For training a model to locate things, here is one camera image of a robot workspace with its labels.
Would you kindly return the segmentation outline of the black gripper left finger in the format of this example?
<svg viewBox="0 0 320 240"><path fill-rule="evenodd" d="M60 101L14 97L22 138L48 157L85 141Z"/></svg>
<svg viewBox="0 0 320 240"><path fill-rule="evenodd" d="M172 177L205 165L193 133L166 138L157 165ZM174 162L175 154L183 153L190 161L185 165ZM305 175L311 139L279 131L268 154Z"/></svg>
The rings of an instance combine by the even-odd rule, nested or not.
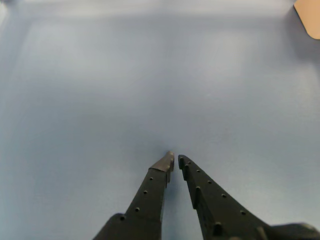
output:
<svg viewBox="0 0 320 240"><path fill-rule="evenodd" d="M165 190L174 170L174 153L164 157L147 171L125 213L113 215L94 237L95 240L160 240Z"/></svg>

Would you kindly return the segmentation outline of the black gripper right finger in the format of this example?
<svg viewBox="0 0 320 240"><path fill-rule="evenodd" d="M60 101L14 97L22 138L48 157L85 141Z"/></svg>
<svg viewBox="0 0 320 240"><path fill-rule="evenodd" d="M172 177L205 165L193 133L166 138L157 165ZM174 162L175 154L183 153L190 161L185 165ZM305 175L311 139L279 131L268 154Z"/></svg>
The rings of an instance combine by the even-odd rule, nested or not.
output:
<svg viewBox="0 0 320 240"><path fill-rule="evenodd" d="M194 161L178 156L205 240L268 240L268 225L220 187Z"/></svg>

